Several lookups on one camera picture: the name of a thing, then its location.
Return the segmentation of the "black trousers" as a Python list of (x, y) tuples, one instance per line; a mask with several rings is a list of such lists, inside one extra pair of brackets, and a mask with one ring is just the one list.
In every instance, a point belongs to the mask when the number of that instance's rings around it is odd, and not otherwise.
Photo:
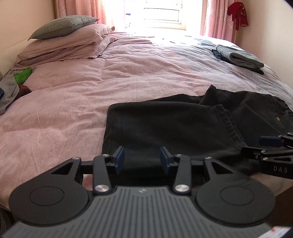
[(202, 96), (185, 94), (109, 107), (102, 152), (125, 148), (124, 168), (144, 172), (161, 167), (160, 148), (193, 160), (213, 157), (252, 175), (256, 162), (242, 158), (244, 146), (261, 136), (292, 132), (292, 110), (281, 99), (210, 86)]

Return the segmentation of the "pink duvet cover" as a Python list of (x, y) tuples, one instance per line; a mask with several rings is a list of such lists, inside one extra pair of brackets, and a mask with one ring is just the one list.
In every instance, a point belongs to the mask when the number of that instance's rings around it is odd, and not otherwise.
[(200, 96), (213, 85), (270, 94), (292, 106), (292, 89), (268, 66), (259, 75), (227, 64), (190, 37), (115, 37), (96, 59), (37, 66), (25, 83), (31, 92), (1, 115), (1, 207), (17, 186), (57, 164), (100, 154), (112, 104)]

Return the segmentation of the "dark maroon garment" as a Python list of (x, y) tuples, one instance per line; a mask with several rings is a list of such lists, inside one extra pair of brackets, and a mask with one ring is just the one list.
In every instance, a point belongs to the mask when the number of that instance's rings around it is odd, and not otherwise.
[(18, 87), (19, 87), (19, 92), (17, 93), (17, 95), (14, 99), (15, 101), (32, 92), (27, 86), (25, 86), (23, 84), (19, 84)]

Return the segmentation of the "light blue folded garment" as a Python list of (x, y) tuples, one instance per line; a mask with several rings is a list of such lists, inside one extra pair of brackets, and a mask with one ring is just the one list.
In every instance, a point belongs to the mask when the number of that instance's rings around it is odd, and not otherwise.
[(208, 47), (215, 47), (216, 45), (208, 40), (201, 40), (201, 45), (208, 46)]

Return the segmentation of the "pink pillow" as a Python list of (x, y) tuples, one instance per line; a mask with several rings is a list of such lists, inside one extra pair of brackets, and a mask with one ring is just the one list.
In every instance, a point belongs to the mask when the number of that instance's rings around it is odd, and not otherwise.
[(95, 59), (116, 40), (110, 27), (92, 24), (64, 37), (31, 42), (17, 56), (12, 68), (23, 69), (64, 60)]

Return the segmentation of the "green garment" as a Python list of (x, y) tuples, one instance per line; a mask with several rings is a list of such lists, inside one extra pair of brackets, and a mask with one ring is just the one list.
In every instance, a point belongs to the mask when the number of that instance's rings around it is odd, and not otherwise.
[(28, 67), (24, 70), (14, 73), (13, 77), (15, 81), (17, 82), (17, 84), (23, 84), (31, 74), (32, 74), (32, 68)]

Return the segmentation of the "dark blue garment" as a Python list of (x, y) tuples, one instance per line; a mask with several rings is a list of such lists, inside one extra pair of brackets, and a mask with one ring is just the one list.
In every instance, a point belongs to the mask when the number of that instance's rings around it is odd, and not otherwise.
[(0, 99), (4, 96), (4, 90), (0, 88)]

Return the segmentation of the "grey garment pile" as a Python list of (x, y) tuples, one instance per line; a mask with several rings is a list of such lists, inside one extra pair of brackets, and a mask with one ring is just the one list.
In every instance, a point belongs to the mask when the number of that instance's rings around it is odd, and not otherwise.
[(1, 115), (5, 113), (6, 108), (13, 102), (19, 92), (19, 86), (13, 74), (7, 74), (1, 80), (1, 89), (4, 95), (1, 98)]

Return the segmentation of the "right pink curtain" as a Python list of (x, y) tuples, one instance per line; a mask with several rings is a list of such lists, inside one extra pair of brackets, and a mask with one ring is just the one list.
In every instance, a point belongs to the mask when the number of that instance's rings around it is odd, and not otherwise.
[(202, 36), (213, 37), (235, 42), (235, 23), (228, 15), (228, 7), (236, 1), (208, 0), (203, 1), (201, 31)]

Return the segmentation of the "pink curtain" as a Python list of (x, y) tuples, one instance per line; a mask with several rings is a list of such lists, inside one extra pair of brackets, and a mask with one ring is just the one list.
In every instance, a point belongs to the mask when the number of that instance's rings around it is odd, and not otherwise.
[(228, 15), (228, 7), (236, 1), (208, 0), (203, 1), (201, 31), (202, 36), (213, 37), (235, 42), (235, 23)]
[(69, 15), (88, 15), (98, 19), (98, 23), (105, 24), (106, 16), (101, 0), (55, 0), (57, 18)]

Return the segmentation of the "red hanging cloth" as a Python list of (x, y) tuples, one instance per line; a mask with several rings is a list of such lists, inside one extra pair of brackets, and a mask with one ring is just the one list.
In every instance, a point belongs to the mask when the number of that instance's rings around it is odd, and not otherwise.
[(236, 31), (238, 31), (240, 27), (249, 26), (246, 9), (242, 2), (237, 1), (231, 4), (227, 9), (227, 14), (229, 16), (231, 15), (232, 21), (235, 23)]

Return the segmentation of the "grey checked pillow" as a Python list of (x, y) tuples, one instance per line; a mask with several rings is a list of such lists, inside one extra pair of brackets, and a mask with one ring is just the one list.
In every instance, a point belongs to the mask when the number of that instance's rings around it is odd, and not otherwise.
[(36, 40), (46, 40), (67, 36), (85, 26), (94, 24), (99, 19), (88, 15), (69, 15), (57, 18), (41, 26), (28, 38)]

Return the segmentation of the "left pink curtain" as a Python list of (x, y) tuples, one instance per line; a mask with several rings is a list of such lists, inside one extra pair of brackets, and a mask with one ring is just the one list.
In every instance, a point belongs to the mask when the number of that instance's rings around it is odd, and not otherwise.
[(88, 15), (98, 19), (98, 23), (105, 24), (106, 16), (101, 0), (55, 0), (57, 18), (69, 15)]

